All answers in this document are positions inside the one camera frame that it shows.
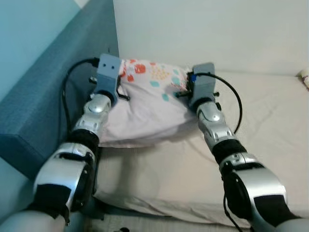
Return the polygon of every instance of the blue headboard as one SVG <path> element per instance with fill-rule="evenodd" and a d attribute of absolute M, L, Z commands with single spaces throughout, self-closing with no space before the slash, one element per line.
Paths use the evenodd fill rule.
<path fill-rule="evenodd" d="M 101 53 L 118 56 L 112 0 L 91 0 L 0 103 L 0 156 L 34 178 L 66 135 L 61 82 L 75 62 Z M 72 122 L 82 114 L 95 70 L 77 68 L 67 87 Z"/>

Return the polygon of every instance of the teal wall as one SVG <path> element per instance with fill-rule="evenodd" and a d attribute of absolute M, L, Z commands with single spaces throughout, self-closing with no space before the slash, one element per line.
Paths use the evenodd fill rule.
<path fill-rule="evenodd" d="M 79 10 L 74 0 L 0 1 L 0 101 Z"/>
<path fill-rule="evenodd" d="M 74 0 L 0 1 L 0 101 L 79 10 Z M 32 182 L 0 158 L 0 186 L 1 223 L 32 201 Z M 82 220 L 73 215 L 66 231 Z"/>

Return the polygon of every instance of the white mattress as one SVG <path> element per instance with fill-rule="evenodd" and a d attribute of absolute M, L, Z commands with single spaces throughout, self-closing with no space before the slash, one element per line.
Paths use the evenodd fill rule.
<path fill-rule="evenodd" d="M 309 212 L 308 98 L 296 77 L 219 72 L 239 92 L 238 138 L 285 185 L 291 210 Z M 217 82 L 228 125 L 238 119 L 236 98 Z M 104 148 L 95 197 L 140 212 L 191 222 L 231 225 L 223 183 L 203 136 L 196 133 L 148 148 Z M 240 226 L 247 222 L 236 220 Z"/>

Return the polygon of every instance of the black cable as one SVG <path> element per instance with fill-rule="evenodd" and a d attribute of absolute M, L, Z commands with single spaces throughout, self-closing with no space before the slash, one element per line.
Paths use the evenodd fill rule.
<path fill-rule="evenodd" d="M 240 96 L 238 95 L 237 91 L 234 89 L 234 87 L 228 83 L 226 80 L 224 80 L 223 78 L 217 76 L 217 75 L 214 75 L 214 74 L 211 74 L 210 72 L 198 72 L 198 73 L 195 73 L 194 75 L 197 75 L 197 76 L 210 76 L 210 77 L 213 77 L 221 82 L 223 82 L 224 84 L 227 85 L 227 87 L 229 87 L 232 92 L 235 94 L 236 98 L 237 98 L 237 101 L 238 101 L 238 106 L 239 106 L 239 119 L 238 119 L 238 124 L 234 130 L 234 134 L 236 134 L 236 132 L 238 131 L 239 127 L 240 127 L 240 124 L 241 124 L 241 120 L 242 120 L 242 103 L 241 103 L 241 99 L 240 99 Z"/>
<path fill-rule="evenodd" d="M 62 88 L 61 88 L 61 99 L 62 99 L 64 113 L 65 113 L 66 121 L 67 121 L 67 134 L 69 134 L 69 132 L 71 130 L 70 113 L 69 113 L 68 104 L 67 104 L 67 98 L 66 98 L 67 82 L 68 82 L 69 76 L 72 73 L 72 71 L 76 67 L 80 66 L 81 64 L 90 63 L 93 67 L 97 68 L 98 67 L 98 62 L 99 62 L 99 58 L 88 58 L 88 59 L 80 60 L 80 61 L 76 62 L 75 64 L 73 64 L 69 68 L 69 70 L 67 71 L 66 76 L 63 79 Z"/>
<path fill-rule="evenodd" d="M 227 207 L 226 207 L 226 195 L 224 194 L 224 197 L 223 197 L 223 208 L 224 208 L 224 212 L 225 212 L 225 215 L 228 217 L 228 219 L 231 220 L 231 222 L 234 224 L 234 226 L 236 227 L 236 229 L 239 231 L 239 232 L 242 232 L 242 229 L 239 227 L 239 225 L 233 220 L 233 218 L 231 217 L 230 213 L 228 212 L 227 210 Z"/>

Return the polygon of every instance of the pillow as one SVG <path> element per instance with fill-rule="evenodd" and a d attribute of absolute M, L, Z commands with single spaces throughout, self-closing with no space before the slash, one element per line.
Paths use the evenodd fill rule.
<path fill-rule="evenodd" d="M 197 117 L 185 98 L 175 93 L 186 89 L 186 71 L 180 67 L 123 60 L 119 99 L 111 109 L 100 146 L 139 147 L 177 138 L 197 128 Z"/>

